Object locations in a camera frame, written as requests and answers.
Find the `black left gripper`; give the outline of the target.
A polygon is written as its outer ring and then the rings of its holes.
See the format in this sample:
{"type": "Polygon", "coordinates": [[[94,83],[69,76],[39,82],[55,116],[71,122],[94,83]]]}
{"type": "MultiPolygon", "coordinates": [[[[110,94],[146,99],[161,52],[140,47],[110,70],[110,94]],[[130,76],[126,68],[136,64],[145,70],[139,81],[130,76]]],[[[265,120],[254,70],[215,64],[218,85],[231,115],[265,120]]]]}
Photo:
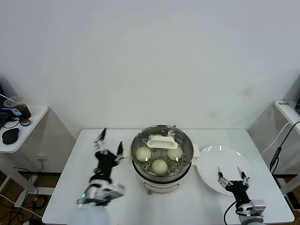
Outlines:
{"type": "Polygon", "coordinates": [[[107,151],[105,145],[106,128],[94,140],[94,148],[97,151],[94,156],[98,160],[98,165],[94,169],[94,180],[111,180],[112,168],[117,166],[124,158],[123,141],[118,145],[117,154],[107,151]]]}

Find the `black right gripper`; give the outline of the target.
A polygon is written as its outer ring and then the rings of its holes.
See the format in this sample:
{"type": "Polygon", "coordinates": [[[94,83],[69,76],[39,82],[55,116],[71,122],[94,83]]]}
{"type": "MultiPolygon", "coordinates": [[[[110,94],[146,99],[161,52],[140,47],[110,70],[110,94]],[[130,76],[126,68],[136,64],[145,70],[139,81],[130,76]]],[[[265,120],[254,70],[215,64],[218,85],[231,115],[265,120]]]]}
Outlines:
{"type": "Polygon", "coordinates": [[[247,195],[247,189],[249,185],[249,177],[246,176],[245,172],[242,171],[239,167],[237,167],[241,180],[231,180],[229,184],[229,180],[223,176],[223,173],[220,167],[218,169],[218,182],[222,187],[225,187],[226,191],[229,191],[233,194],[236,203],[249,203],[250,199],[247,195]]]}

